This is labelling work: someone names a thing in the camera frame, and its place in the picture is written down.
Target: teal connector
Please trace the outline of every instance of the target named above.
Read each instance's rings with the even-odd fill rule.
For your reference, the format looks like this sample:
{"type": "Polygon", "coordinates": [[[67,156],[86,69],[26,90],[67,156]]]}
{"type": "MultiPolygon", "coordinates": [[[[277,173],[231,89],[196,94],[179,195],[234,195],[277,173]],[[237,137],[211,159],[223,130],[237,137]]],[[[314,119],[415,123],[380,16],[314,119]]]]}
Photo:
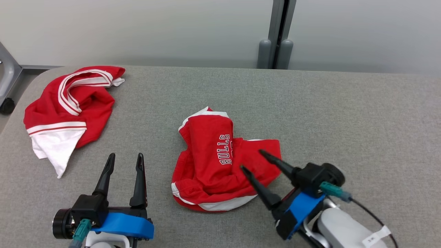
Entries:
{"type": "Polygon", "coordinates": [[[78,228],[75,230],[73,240],[69,245],[69,248],[81,248],[82,243],[86,236],[92,229],[92,222],[89,219],[82,219],[78,228]]]}
{"type": "Polygon", "coordinates": [[[322,182],[320,184],[320,189],[323,191],[323,193],[330,196],[338,197],[347,203],[351,201],[352,195],[349,192],[343,191],[343,189],[341,189],[340,187],[330,184],[328,182],[322,182]]]}

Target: white cable label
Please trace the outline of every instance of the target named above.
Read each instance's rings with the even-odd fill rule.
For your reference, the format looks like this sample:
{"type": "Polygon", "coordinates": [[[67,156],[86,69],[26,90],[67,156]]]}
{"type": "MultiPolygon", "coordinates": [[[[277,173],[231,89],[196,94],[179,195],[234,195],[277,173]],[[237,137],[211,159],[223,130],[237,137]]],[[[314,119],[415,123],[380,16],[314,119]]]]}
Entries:
{"type": "Polygon", "coordinates": [[[371,234],[369,237],[365,238],[362,243],[366,248],[373,246],[375,243],[380,241],[380,239],[389,236],[390,234],[389,228],[387,226],[383,226],[380,231],[371,234]]]}

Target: gray fabric tabletop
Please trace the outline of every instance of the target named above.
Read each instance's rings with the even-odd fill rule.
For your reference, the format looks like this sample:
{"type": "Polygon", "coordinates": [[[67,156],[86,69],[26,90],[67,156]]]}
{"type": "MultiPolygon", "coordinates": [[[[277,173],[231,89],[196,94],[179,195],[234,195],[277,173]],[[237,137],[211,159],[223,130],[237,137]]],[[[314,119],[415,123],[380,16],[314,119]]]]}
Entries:
{"type": "MultiPolygon", "coordinates": [[[[293,165],[340,167],[344,188],[386,223],[401,248],[441,244],[440,79],[127,66],[126,82],[109,89],[116,103],[100,139],[75,150],[57,179],[50,162],[32,151],[24,109],[51,80],[78,68],[38,76],[0,135],[0,247],[67,247],[69,240],[52,236],[52,218],[93,191],[111,152],[116,153],[111,206],[128,206],[137,154],[146,160],[147,212],[155,238],[139,242],[140,248],[309,247],[299,235],[282,241],[259,199],[222,214],[191,211],[173,199],[172,173],[186,148],[177,129],[206,106],[228,113],[236,137],[279,139],[283,159],[293,165]]],[[[291,185],[279,177],[270,189],[285,195],[291,185]]],[[[380,229],[353,203],[341,204],[372,231],[380,229]]]]}

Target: white wall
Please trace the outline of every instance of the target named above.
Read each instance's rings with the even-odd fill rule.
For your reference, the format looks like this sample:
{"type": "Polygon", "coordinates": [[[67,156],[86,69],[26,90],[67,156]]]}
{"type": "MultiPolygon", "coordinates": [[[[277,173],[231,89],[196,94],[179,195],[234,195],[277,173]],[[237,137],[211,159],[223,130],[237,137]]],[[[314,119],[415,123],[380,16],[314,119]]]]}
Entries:
{"type": "Polygon", "coordinates": [[[0,0],[19,64],[255,68],[272,0],[0,0]]]}
{"type": "Polygon", "coordinates": [[[297,0],[289,69],[441,74],[441,1],[297,0]]]}

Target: folded red garment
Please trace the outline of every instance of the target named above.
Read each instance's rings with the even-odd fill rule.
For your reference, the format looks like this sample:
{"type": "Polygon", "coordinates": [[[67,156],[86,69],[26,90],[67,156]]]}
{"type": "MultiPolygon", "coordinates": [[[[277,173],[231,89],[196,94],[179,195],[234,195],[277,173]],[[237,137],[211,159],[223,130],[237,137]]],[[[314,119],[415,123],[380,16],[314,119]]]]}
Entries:
{"type": "Polygon", "coordinates": [[[187,143],[176,163],[172,192],[182,206],[198,211],[228,211],[246,204],[256,192],[240,166],[246,166],[265,186],[280,170],[258,152],[281,158],[276,139],[233,138],[233,122],[226,112],[209,107],[184,120],[179,133],[187,143]]]}
{"type": "Polygon", "coordinates": [[[91,66],[50,82],[25,110],[23,123],[38,158],[48,158],[58,178],[75,148],[97,140],[112,113],[110,86],[124,82],[126,70],[91,66]]]}

